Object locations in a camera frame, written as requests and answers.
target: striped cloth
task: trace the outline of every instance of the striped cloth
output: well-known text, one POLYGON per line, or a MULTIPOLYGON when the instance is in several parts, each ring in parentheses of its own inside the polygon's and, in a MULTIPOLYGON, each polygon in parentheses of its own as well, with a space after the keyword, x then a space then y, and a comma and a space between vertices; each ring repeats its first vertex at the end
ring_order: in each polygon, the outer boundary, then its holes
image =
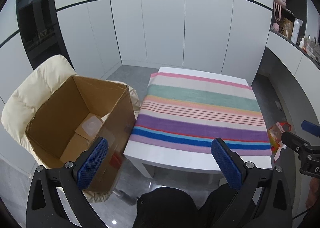
POLYGON ((151 75, 130 140, 210 154, 216 137, 242 156, 271 155, 251 87, 190 75, 151 75))

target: white table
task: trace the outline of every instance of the white table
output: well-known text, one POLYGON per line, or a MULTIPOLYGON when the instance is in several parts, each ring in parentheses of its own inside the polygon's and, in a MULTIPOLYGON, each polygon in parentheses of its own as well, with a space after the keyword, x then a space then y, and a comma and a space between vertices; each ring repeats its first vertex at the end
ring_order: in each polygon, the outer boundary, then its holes
MULTIPOLYGON (((161 67, 159 72, 200 76, 248 85, 246 80, 241 78, 191 69, 161 67)), ((142 175, 148 178, 153 177, 154 166, 198 173, 221 173, 211 154, 176 150, 129 140, 124 155, 142 175)), ((253 162, 258 168, 271 168, 270 156, 241 156, 241 158, 244 162, 253 162)))

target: bolt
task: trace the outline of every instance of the bolt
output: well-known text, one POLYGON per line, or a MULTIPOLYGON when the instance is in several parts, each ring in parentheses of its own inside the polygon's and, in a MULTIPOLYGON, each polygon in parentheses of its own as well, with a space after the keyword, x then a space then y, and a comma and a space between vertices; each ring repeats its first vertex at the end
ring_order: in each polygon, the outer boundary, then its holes
POLYGON ((43 170, 43 166, 42 166, 42 165, 40 165, 40 166, 38 166, 38 167, 36 168, 36 171, 38 171, 38 172, 40 172, 41 170, 43 170))
POLYGON ((73 162, 72 161, 68 161, 65 165, 64 165, 67 169, 71 168, 73 166, 73 162))
POLYGON ((248 161, 245 165, 250 169, 252 169, 254 167, 254 164, 250 161, 248 161))
POLYGON ((282 172, 282 167, 280 167, 280 166, 276 166, 276 171, 278 171, 278 172, 282 172))

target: cardboard box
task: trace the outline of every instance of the cardboard box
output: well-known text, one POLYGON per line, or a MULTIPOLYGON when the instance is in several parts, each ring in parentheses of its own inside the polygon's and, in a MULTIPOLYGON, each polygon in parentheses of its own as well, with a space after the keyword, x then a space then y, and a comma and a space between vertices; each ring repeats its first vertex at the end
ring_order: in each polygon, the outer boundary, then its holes
POLYGON ((280 27, 279 33, 281 33, 283 36, 287 37, 287 31, 288 31, 288 39, 291 40, 291 35, 292 35, 292 31, 293 31, 293 22, 291 22, 287 18, 283 17, 278 22, 278 24, 280 27))
POLYGON ((117 176, 134 123, 128 86, 71 76, 39 108, 26 136, 49 168, 75 161, 97 137, 106 138, 108 154, 86 189, 105 194, 117 176))

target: black pants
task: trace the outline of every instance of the black pants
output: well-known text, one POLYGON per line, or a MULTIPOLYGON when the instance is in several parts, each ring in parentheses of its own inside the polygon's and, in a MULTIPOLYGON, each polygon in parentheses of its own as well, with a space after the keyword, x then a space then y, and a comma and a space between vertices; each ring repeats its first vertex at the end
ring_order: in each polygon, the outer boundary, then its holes
MULTIPOLYGON (((139 198, 133 228, 210 228, 235 194, 235 190, 224 184, 211 192, 198 210, 187 193, 175 188, 158 188, 139 198)), ((247 223, 254 208, 252 201, 240 226, 247 223)))

